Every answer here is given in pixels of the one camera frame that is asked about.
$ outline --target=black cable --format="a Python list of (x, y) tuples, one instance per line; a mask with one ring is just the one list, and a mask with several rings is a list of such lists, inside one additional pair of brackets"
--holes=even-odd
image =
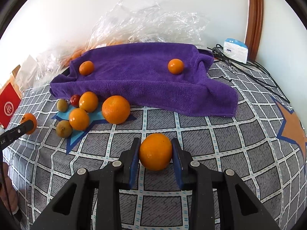
[(5, 178), (4, 178), (2, 149), (0, 150), (0, 169), (1, 169), (1, 176), (2, 176), (2, 181), (3, 181), (4, 191), (5, 191), (5, 195), (7, 197), (7, 205), (9, 207), (9, 211), (10, 211), (11, 216), (14, 218), (13, 213), (12, 213), (12, 208), (11, 208), (11, 205), (10, 205), (9, 193), (7, 192), (7, 185), (6, 185)]
[[(247, 60), (246, 64), (239, 62), (237, 60), (231, 59), (229, 57), (227, 57), (226, 55), (223, 54), (223, 52), (221, 50), (223, 50), (223, 47), (220, 44), (216, 44), (216, 46), (214, 48), (210, 48), (207, 47), (208, 49), (212, 50), (213, 56), (214, 58), (218, 59), (217, 61), (214, 61), (214, 63), (216, 62), (220, 62), (223, 61), (225, 62), (231, 69), (232, 71), (232, 67), (235, 68), (237, 71), (245, 74), (247, 77), (249, 77), (251, 80), (253, 80), (254, 82), (256, 82), (258, 85), (262, 86), (263, 88), (265, 88), (266, 90), (268, 90), (270, 93), (276, 95), (277, 97), (279, 97), (280, 99), (282, 99), (283, 101), (290, 103), (290, 101), (288, 100), (288, 98), (286, 97), (286, 95), (283, 93), (283, 91), (280, 89), (279, 85), (276, 83), (276, 81), (272, 78), (271, 74), (269, 73), (269, 71), (267, 69), (265, 69), (261, 64), (259, 64), (256, 61), (252, 61), (250, 59)], [(249, 68), (250, 67), (256, 67), (257, 69), (259, 69), (261, 72), (263, 72), (264, 74), (266, 74), (268, 77), (270, 77), (270, 79), (272, 80), (272, 82), (274, 83), (274, 85), (270, 85), (264, 81), (262, 81), (261, 78), (257, 78), (254, 77), (253, 75), (243, 71), (242, 69), (238, 68), (236, 65), (234, 65), (233, 63), (236, 63), (237, 65), (247, 68), (248, 70), (254, 71), (253, 69)], [(282, 93), (282, 96), (277, 94), (276, 92), (274, 92), (271, 88), (274, 89), (279, 89)]]

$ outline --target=blue gripper pad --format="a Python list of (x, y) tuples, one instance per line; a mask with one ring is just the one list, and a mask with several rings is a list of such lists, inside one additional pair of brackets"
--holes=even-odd
[(140, 150), (140, 144), (137, 144), (135, 148), (135, 152), (133, 155), (133, 159), (130, 166), (130, 177), (129, 177), (129, 187), (132, 189), (134, 183), (135, 183), (135, 177), (136, 173), (138, 171), (138, 165), (139, 165), (139, 150)]
[(175, 176), (176, 176), (176, 182), (177, 182), (178, 187), (180, 189), (182, 189), (182, 187), (183, 187), (182, 166), (180, 164), (178, 151), (176, 149), (176, 145), (174, 143), (174, 140), (172, 141), (172, 149), (173, 149), (172, 160), (173, 160), (173, 167), (174, 167)]

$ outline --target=purple towel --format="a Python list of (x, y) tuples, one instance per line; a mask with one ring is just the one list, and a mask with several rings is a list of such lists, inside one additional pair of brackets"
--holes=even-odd
[[(201, 54), (194, 45), (174, 43), (135, 43), (90, 50), (71, 61), (70, 74), (55, 77), (50, 92), (56, 98), (92, 91), (100, 99), (125, 97), (130, 104), (161, 108), (187, 116), (233, 117), (237, 92), (207, 77), (213, 63), (210, 52)], [(171, 59), (185, 64), (179, 75), (171, 74)], [(95, 71), (79, 74), (79, 66), (90, 60)]]

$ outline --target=red fruit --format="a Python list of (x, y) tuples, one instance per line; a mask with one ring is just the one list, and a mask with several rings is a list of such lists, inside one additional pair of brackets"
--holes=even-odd
[(81, 96), (80, 95), (72, 95), (72, 97), (70, 98), (70, 104), (73, 106), (73, 107), (76, 107), (78, 108), (79, 107), (79, 100), (80, 100)]

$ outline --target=clear plastic wrap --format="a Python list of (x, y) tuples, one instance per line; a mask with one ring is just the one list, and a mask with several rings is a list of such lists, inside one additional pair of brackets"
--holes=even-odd
[(84, 52), (80, 47), (55, 47), (36, 57), (38, 69), (33, 83), (33, 89), (49, 84), (51, 80), (67, 67), (71, 60), (78, 58)]
[(78, 58), (82, 53), (83, 47), (73, 47), (72, 44), (40, 53), (36, 60), (29, 55), (17, 73), (15, 84), (22, 94), (28, 88), (32, 88), (31, 92), (36, 92), (40, 87), (49, 84), (71, 60)]
[(121, 0), (93, 27), (85, 50), (136, 42), (171, 42), (207, 48), (201, 32), (208, 24), (202, 13), (170, 12), (155, 3), (131, 8), (131, 0)]

